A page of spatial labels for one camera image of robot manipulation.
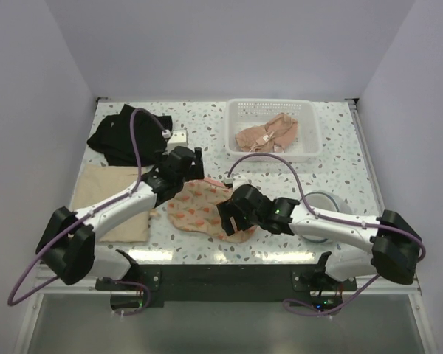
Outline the tulip print mesh laundry bag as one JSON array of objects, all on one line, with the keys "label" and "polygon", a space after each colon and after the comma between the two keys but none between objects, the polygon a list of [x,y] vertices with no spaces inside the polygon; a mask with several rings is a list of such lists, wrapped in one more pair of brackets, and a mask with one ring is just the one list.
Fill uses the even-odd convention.
[{"label": "tulip print mesh laundry bag", "polygon": [[208,178],[185,182],[182,190],[168,202],[168,219],[175,228],[184,232],[198,232],[229,243],[243,243],[253,236],[256,227],[227,236],[217,210],[217,204],[226,201],[232,193],[231,187]]}]

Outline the white plastic basket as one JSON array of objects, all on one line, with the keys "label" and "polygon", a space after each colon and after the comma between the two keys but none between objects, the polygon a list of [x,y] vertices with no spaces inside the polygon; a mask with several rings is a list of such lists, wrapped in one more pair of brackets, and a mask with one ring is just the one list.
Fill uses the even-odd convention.
[{"label": "white plastic basket", "polygon": [[308,100],[232,99],[224,111],[224,146],[235,159],[272,153],[306,162],[322,153],[320,122]]}]

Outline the black garment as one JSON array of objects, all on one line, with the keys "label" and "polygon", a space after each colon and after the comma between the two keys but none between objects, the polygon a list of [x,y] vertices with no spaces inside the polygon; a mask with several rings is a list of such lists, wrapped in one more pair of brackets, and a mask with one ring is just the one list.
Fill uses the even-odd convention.
[{"label": "black garment", "polygon": [[[109,115],[87,140],[87,145],[102,153],[110,166],[136,167],[136,157],[130,134],[130,119],[135,108],[124,105],[119,114]],[[138,111],[134,118],[134,138],[141,165],[147,167],[165,159],[167,147],[162,130],[173,130],[170,116],[157,116]]]}]

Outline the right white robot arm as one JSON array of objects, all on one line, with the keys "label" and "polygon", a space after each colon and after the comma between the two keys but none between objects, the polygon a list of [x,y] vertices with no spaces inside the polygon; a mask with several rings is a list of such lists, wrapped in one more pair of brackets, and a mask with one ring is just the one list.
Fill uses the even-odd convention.
[{"label": "right white robot arm", "polygon": [[228,236],[258,226],[273,235],[314,236],[348,245],[328,254],[315,270],[315,283],[324,290],[367,275],[410,285],[425,255],[422,238],[391,210],[379,217],[348,215],[291,198],[271,200],[250,184],[237,188],[217,210]]}]

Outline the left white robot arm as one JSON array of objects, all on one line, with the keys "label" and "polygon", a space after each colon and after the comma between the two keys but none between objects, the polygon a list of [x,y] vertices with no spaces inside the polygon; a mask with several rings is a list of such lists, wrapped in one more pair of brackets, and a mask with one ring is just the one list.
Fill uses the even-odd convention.
[{"label": "left white robot arm", "polygon": [[118,249],[98,250],[96,242],[135,215],[171,200],[185,182],[204,177],[202,149],[175,147],[165,161],[116,195],[76,211],[55,210],[36,248],[37,257],[67,285],[100,277],[122,289],[133,288],[136,261]]}]

